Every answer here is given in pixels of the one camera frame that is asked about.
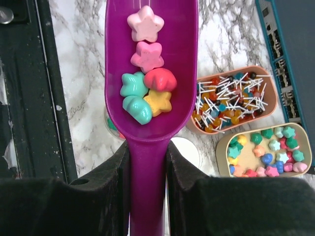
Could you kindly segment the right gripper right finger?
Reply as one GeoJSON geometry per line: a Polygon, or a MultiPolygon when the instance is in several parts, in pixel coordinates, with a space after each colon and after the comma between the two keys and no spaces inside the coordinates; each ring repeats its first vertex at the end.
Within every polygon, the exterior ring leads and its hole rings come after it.
{"type": "Polygon", "coordinates": [[[312,236],[315,191],[294,177],[210,177],[166,153],[173,236],[312,236]]]}

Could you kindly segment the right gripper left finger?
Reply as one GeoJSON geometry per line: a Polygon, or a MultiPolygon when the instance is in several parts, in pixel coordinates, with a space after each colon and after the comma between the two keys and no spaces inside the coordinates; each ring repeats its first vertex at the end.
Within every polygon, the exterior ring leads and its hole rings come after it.
{"type": "Polygon", "coordinates": [[[3,236],[126,236],[130,206],[129,150],[67,184],[57,178],[3,179],[3,236]]]}

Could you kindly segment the beige tray of star candies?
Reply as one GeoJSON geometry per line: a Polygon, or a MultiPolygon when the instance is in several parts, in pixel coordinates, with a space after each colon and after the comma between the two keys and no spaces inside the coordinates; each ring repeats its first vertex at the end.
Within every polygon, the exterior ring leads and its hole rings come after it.
{"type": "Polygon", "coordinates": [[[311,167],[308,135],[297,123],[225,135],[217,144],[222,177],[297,177],[311,167]]]}

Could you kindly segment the yellow star candy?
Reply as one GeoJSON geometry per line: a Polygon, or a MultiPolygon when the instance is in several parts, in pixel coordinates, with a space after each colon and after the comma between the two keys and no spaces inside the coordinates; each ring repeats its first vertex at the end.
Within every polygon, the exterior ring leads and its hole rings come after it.
{"type": "Polygon", "coordinates": [[[157,117],[161,113],[167,113],[172,110],[172,105],[170,102],[171,96],[171,92],[158,92],[150,89],[148,94],[143,99],[150,105],[152,116],[157,117]]]}

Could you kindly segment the clear plastic jar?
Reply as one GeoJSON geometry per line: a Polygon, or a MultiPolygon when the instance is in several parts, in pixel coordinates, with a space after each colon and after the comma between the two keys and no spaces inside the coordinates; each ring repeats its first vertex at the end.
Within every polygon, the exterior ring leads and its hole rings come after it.
{"type": "Polygon", "coordinates": [[[106,107],[104,107],[103,116],[104,116],[105,125],[106,125],[107,129],[109,130],[109,132],[110,132],[114,137],[116,137],[117,139],[125,140],[124,135],[123,135],[123,134],[116,128],[116,126],[113,124],[111,118],[110,118],[109,115],[108,115],[108,111],[107,111],[107,108],[106,108],[106,107]]]}

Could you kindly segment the teal star candy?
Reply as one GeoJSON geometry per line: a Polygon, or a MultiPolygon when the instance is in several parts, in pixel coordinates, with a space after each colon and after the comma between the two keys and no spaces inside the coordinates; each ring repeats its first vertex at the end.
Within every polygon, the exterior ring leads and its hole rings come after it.
{"type": "Polygon", "coordinates": [[[134,74],[123,74],[123,85],[120,90],[120,95],[122,97],[134,95],[143,98],[149,90],[144,84],[144,77],[145,75],[141,71],[135,72],[134,74]]]}
{"type": "Polygon", "coordinates": [[[123,109],[141,125],[149,123],[153,117],[149,103],[139,96],[130,95],[124,98],[123,109]]]}

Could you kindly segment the red star candy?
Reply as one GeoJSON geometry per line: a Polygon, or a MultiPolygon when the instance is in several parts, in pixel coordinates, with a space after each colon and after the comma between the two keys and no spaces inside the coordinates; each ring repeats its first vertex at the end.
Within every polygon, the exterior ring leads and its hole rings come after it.
{"type": "Polygon", "coordinates": [[[156,68],[149,71],[144,77],[144,84],[147,88],[155,91],[173,91],[177,86],[174,74],[165,68],[156,68]]]}

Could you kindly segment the purple plastic scoop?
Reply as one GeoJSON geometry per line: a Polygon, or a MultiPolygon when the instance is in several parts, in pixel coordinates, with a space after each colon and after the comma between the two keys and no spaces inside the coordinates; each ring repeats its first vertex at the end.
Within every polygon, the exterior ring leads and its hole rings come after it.
{"type": "Polygon", "coordinates": [[[164,234],[165,155],[196,102],[198,2],[109,0],[105,102],[130,153],[130,234],[164,234]]]}

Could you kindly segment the light pink star candy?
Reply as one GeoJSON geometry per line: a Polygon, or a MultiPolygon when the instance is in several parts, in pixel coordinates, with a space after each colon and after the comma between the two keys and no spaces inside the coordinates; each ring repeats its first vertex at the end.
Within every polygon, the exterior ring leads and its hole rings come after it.
{"type": "Polygon", "coordinates": [[[127,17],[131,28],[131,38],[134,42],[148,41],[154,43],[158,39],[158,32],[164,26],[164,20],[156,15],[148,5],[127,17]]]}

